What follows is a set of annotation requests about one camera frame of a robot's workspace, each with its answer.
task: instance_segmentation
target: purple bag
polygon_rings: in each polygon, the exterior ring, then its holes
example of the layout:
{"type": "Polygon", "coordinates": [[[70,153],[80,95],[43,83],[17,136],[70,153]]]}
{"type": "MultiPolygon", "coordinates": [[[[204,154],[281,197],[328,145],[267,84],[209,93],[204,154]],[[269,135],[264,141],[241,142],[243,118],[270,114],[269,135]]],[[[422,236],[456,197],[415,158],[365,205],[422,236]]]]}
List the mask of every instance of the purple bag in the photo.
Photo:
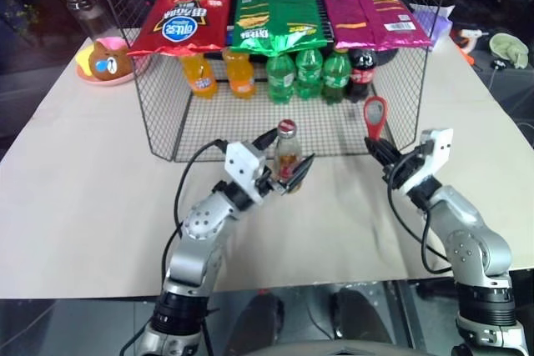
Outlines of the purple bag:
{"type": "Polygon", "coordinates": [[[376,51],[429,46],[431,40],[400,0],[325,0],[335,48],[376,51]]]}

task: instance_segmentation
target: red cap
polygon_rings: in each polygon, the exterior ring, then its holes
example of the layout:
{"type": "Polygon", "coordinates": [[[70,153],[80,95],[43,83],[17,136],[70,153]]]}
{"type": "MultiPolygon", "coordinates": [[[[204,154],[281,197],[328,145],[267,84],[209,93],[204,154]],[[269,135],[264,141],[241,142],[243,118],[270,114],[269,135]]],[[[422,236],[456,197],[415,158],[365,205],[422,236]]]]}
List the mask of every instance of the red cap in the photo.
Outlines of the red cap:
{"type": "Polygon", "coordinates": [[[278,123],[278,134],[282,138],[293,137],[297,132],[297,126],[293,120],[285,118],[278,123]]]}

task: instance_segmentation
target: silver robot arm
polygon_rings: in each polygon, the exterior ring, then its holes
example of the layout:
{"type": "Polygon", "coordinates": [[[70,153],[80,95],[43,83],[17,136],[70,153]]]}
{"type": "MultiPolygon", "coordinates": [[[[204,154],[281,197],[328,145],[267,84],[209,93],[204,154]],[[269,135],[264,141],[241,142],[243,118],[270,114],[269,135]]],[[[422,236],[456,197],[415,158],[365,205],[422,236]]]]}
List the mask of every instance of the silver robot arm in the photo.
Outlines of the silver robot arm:
{"type": "Polygon", "coordinates": [[[523,327],[516,321],[508,270],[511,250],[490,230],[476,208],[452,186],[441,186],[434,173],[448,160],[452,129],[424,131],[421,144],[404,160],[398,179],[391,177],[401,155],[384,139],[366,139],[368,149],[385,166],[385,179],[426,212],[443,242],[456,281],[459,313],[456,326],[465,343],[459,356],[516,353],[528,356],[523,327]]]}
{"type": "Polygon", "coordinates": [[[138,354],[190,356],[201,339],[201,324],[207,315],[223,247],[242,212],[261,204],[271,190],[290,192],[304,179],[314,155],[297,166],[292,178],[277,182],[265,165],[265,150],[276,130],[253,143],[230,143],[224,169],[231,183],[219,182],[213,192],[195,204],[183,224],[183,236],[172,252],[162,292],[140,339],[138,354]]]}

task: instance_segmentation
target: wire mesh basket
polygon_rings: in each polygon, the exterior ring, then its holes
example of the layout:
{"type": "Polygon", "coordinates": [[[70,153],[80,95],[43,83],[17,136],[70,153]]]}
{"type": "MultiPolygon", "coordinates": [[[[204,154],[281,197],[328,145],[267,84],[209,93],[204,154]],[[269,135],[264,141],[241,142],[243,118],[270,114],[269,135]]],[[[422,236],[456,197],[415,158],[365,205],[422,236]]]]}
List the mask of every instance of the wire mesh basket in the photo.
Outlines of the wire mesh basket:
{"type": "MultiPolygon", "coordinates": [[[[442,2],[402,1],[406,5],[426,6],[440,6],[442,2]]],[[[108,0],[108,3],[124,38],[131,45],[154,0],[108,0]]],[[[325,35],[332,42],[324,4],[319,0],[318,5],[325,35]]],[[[230,12],[229,23],[234,21],[233,14],[234,10],[230,12]]],[[[433,27],[436,14],[428,18],[432,18],[433,27]]],[[[393,58],[384,60],[387,63],[377,68],[373,92],[389,103],[386,137],[398,148],[405,148],[416,139],[428,49],[402,48],[384,56],[393,58]]],[[[251,99],[237,99],[229,90],[224,62],[220,58],[210,58],[209,62],[219,82],[219,91],[210,100],[193,96],[176,58],[154,54],[146,70],[136,77],[153,154],[169,161],[187,161],[196,149],[212,139],[253,139],[275,127],[283,118],[292,118],[297,123],[304,153],[315,152],[317,156],[367,153],[362,102],[326,105],[321,99],[293,97],[287,105],[274,104],[267,96],[264,63],[254,64],[258,93],[251,99]]],[[[199,158],[204,161],[222,159],[216,150],[199,158]]]]}

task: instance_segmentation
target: green soda bottle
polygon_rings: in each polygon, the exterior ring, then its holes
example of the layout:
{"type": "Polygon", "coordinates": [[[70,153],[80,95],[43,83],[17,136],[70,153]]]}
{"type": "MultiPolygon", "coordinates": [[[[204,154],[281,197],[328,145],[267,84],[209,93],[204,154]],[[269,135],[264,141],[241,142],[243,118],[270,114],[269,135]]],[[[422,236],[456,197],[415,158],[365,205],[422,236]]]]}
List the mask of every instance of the green soda bottle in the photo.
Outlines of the green soda bottle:
{"type": "Polygon", "coordinates": [[[328,104],[339,103],[345,96],[350,78],[350,60],[347,49],[336,49],[325,61],[323,68],[323,98],[328,104]]]}
{"type": "Polygon", "coordinates": [[[323,57],[317,49],[301,50],[297,54],[297,94],[303,99],[315,98],[320,95],[323,83],[320,70],[323,67],[323,57]]]}
{"type": "Polygon", "coordinates": [[[267,61],[267,80],[269,96],[275,103],[288,103],[293,96],[295,64],[287,55],[282,54],[267,61]]]}

